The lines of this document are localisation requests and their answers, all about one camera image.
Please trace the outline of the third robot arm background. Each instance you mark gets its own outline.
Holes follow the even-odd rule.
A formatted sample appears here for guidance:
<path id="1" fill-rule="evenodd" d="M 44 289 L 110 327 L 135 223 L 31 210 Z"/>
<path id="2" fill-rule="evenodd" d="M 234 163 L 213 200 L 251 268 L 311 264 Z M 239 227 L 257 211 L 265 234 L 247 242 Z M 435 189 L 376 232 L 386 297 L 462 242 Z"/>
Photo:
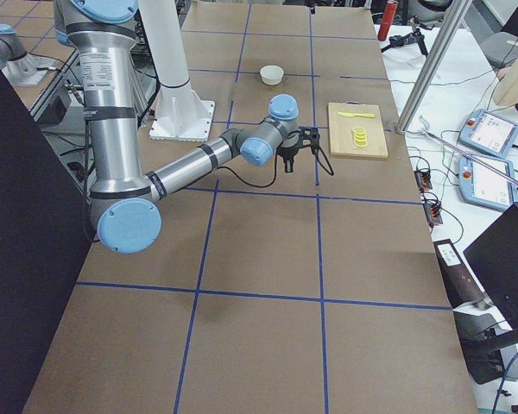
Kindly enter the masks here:
<path id="1" fill-rule="evenodd" d="M 16 31 L 0 23 L 0 69 L 13 86 L 38 85 L 53 66 L 53 58 L 28 53 Z"/>

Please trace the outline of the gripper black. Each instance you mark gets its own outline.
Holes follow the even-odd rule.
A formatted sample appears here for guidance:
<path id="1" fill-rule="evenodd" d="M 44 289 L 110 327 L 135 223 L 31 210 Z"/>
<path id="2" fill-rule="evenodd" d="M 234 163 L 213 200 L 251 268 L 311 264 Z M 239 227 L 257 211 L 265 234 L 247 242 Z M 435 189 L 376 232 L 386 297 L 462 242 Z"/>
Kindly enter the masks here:
<path id="1" fill-rule="evenodd" d="M 292 173 L 294 171 L 294 157 L 299 151 L 299 145 L 293 145 L 292 147 L 278 147 L 278 155 L 284 162 L 285 173 Z"/>

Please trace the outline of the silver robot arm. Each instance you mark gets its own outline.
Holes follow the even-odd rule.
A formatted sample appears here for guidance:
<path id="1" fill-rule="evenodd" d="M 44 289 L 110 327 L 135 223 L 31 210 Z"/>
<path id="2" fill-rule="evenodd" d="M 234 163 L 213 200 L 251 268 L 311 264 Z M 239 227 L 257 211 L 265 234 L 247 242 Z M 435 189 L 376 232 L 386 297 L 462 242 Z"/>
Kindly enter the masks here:
<path id="1" fill-rule="evenodd" d="M 191 86 L 174 2 L 57 1 L 54 23 L 58 40 L 79 54 L 83 117 L 96 163 L 90 219 L 108 249 L 133 254 L 150 246 L 161 231 L 157 203 L 224 163 L 240 156 L 260 166 L 297 146 L 298 104 L 287 94 L 270 100 L 268 114 L 254 128 L 229 129 L 209 139 L 214 102 L 202 100 Z M 159 83 L 153 136 L 199 143 L 151 172 L 141 169 L 137 143 L 130 57 L 137 24 L 143 26 Z"/>

